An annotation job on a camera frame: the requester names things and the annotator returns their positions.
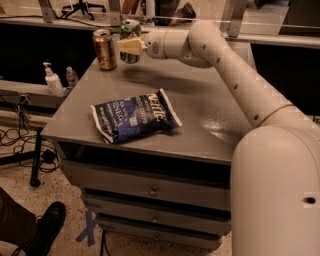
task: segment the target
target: table top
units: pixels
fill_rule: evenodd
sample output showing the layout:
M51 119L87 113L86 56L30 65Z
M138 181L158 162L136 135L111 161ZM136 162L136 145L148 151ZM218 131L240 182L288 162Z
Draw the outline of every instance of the table top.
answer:
M240 56L252 60L248 43L231 44ZM146 54L138 63L126 64L119 58L116 43L114 46L117 67L102 71L94 60L41 135L55 141L230 164L236 144L251 127L217 71L177 60L155 60ZM121 144L106 144L90 105L154 93L160 88L183 125Z

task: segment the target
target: terrazzo floor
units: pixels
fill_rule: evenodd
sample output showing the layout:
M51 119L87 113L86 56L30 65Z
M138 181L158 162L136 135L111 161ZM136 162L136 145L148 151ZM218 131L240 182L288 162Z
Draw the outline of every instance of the terrazzo floor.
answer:
M1 126L0 136L9 129L7 126ZM10 138L17 136L15 131L10 131ZM6 156L6 153L12 153L14 148L23 141L19 141L12 146L1 144L0 156ZM49 142L43 142L43 145L50 146ZM25 151L34 149L33 143L25 144ZM102 230L95 225L95 216L84 206L80 199L81 191L79 188L70 185L62 171L57 168L53 172L39 171L39 187L31 187L30 174L32 161L27 160L22 163L28 167L22 167L19 164L8 164L0 166L0 187L9 193L9 195L19 204L33 212L36 216L42 215L47 207L54 201L61 201L66 205L66 221L58 237L54 241L49 256L231 256L231 234L222 238L222 244L215 251L202 250L185 245L170 244L167 242L147 240L122 234L108 233L106 235L106 251L100 254ZM51 165L41 165L42 168L52 168ZM15 250L16 246L0 242L0 255L9 256Z

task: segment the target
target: aluminum can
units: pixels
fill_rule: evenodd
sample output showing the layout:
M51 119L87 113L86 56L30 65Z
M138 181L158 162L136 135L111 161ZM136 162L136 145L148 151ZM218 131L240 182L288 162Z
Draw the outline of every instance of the aluminum can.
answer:
M141 26L136 20L127 19L120 26L120 39L129 39L141 36ZM120 52L120 59L125 63L134 64L140 60L140 55Z
M117 66L112 35L107 29L93 32L93 43L101 70L112 70Z

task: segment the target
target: bottle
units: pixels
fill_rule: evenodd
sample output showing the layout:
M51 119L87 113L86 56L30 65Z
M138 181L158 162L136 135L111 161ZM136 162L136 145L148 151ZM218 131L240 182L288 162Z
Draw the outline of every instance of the bottle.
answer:
M78 74L75 70L72 69L72 67L67 67L66 78L70 88L75 87L79 82Z
M45 80L49 86L51 94L55 96L63 96L66 88L64 88L61 84L60 78L57 74L53 73L49 65L51 63L44 62L43 65L46 67L45 72L46 72L46 77Z

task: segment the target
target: blue chip bag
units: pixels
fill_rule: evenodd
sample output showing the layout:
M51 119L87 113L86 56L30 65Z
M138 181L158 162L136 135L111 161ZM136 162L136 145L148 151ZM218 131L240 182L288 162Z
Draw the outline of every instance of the blue chip bag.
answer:
M106 143L119 143L182 126L163 89L91 108L96 127Z

